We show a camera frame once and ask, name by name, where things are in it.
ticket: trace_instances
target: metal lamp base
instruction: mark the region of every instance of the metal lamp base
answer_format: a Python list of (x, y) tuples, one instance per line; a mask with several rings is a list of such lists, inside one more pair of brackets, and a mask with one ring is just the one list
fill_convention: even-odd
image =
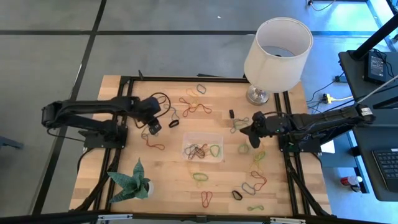
[(260, 106), (267, 103), (269, 94), (266, 91), (260, 90), (254, 86), (250, 86), (246, 94), (246, 99), (253, 105)]

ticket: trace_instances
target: plastic bin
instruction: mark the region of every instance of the plastic bin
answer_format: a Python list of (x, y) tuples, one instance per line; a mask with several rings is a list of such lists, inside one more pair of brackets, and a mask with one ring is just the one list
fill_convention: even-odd
[[(204, 144), (207, 146), (203, 148), (203, 152), (195, 153), (195, 146), (201, 148)], [(223, 136), (220, 134), (187, 132), (183, 135), (181, 155), (190, 162), (221, 162), (223, 148)]]

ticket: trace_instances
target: wooden table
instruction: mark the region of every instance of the wooden table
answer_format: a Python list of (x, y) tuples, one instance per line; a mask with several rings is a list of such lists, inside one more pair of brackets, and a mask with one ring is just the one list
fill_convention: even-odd
[[(106, 75), (103, 78), (98, 99), (107, 100), (116, 96), (120, 76)], [(241, 185), (247, 182), (253, 185), (258, 182), (250, 176), (249, 167), (253, 160), (251, 151), (248, 155), (238, 153), (238, 146), (248, 142), (247, 136), (237, 131), (230, 133), (233, 126), (229, 118), (229, 110), (233, 109), (235, 118), (249, 117), (257, 111), (275, 111), (274, 95), (262, 106), (253, 106), (246, 100), (248, 83), (202, 83), (207, 91), (204, 95), (197, 93), (197, 82), (155, 82), (135, 81), (132, 94), (146, 98), (157, 91), (167, 94), (172, 106), (180, 116), (180, 125), (170, 129), (172, 112), (159, 118), (162, 130), (157, 137), (150, 136), (151, 144), (164, 144), (165, 150), (147, 147), (141, 139), (141, 129), (137, 129), (131, 118), (127, 119), (129, 134), (126, 147), (122, 150), (118, 172), (132, 175), (132, 170), (141, 158), (145, 176), (154, 183), (154, 193), (144, 200), (132, 199), (113, 203), (112, 212), (126, 213), (164, 213), (164, 214), (207, 214), (207, 215), (278, 215), (291, 216), (292, 209), (283, 155), (279, 151), (277, 138), (262, 138), (260, 149), (266, 151), (266, 157), (261, 161), (261, 168), (267, 178), (267, 184), (257, 192), (249, 195), (242, 191)], [(184, 118), (182, 112), (187, 108), (178, 99), (193, 101), (186, 94), (191, 88), (198, 95), (199, 103), (213, 110), (206, 114), (201, 108), (195, 113), (189, 113)], [(289, 91), (293, 113), (306, 113), (307, 107), (301, 83)], [(109, 114), (96, 114), (94, 119), (111, 119)], [(218, 133), (223, 136), (224, 154), (220, 163), (187, 162), (182, 159), (182, 136), (185, 132)], [(93, 190), (100, 175), (104, 149), (94, 149), (81, 161), (70, 208), (79, 206), (85, 197)], [(317, 202), (330, 212), (328, 196), (323, 180), (319, 161), (311, 154), (301, 153), (305, 183)], [(197, 184), (192, 173), (203, 172), (209, 179)], [(121, 188), (115, 186), (115, 193)], [(242, 201), (235, 200), (231, 191), (237, 190), (243, 195)], [(108, 184), (104, 186), (100, 208), (104, 208)], [(212, 191), (210, 206), (203, 208), (201, 204), (202, 191)], [(296, 186), (298, 208), (303, 213), (300, 191)], [(249, 212), (247, 207), (263, 205), (264, 210)]]

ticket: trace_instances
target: table lamp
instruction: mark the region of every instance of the table lamp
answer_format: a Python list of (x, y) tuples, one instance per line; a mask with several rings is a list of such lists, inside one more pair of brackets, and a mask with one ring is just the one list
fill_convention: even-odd
[[(269, 92), (293, 88), (300, 81), (312, 45), (311, 31), (300, 21), (278, 17), (261, 24), (244, 62), (244, 74), (251, 83), (248, 101), (262, 105)], [(288, 53), (275, 54), (268, 49)]]

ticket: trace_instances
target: gray floor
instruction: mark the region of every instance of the gray floor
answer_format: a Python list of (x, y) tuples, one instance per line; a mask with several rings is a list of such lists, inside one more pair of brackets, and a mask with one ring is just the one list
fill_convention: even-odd
[[(99, 5), (100, 0), (4, 0), (0, 1), (0, 29), (91, 29)], [(384, 7), (375, 3), (377, 11), (385, 11)], [(377, 30), (365, 3), (336, 2), (328, 10), (315, 12), (305, 6), (305, 0), (108, 1), (99, 29), (255, 30), (265, 20), (280, 16), (301, 20), (312, 31)], [(97, 36), (78, 99), (95, 99), (103, 75), (137, 75), (138, 69), (144, 75), (206, 73), (240, 77), (253, 38), (235, 35)], [(366, 37), (315, 37), (302, 76), (306, 97), (309, 99), (315, 90), (342, 72), (338, 52), (355, 49), (365, 40)], [(69, 97), (87, 41), (87, 36), (0, 35), (0, 135), (25, 144), (21, 151), (9, 147), (0, 151), (2, 217), (29, 213), (53, 140), (40, 125), (40, 109), (52, 101)], [(388, 51), (384, 41), (378, 49)], [(322, 93), (330, 93), (334, 98), (351, 94), (346, 84), (332, 85), (319, 95)], [(335, 105), (321, 105), (320, 110)], [(68, 135), (79, 137), (72, 129), (68, 130)], [(81, 148), (80, 143), (65, 140), (44, 206), (45, 213), (68, 209)], [(338, 177), (352, 170), (324, 171), (335, 215), (379, 222), (397, 219), (398, 203), (378, 202), (372, 194), (356, 194), (335, 184)]]

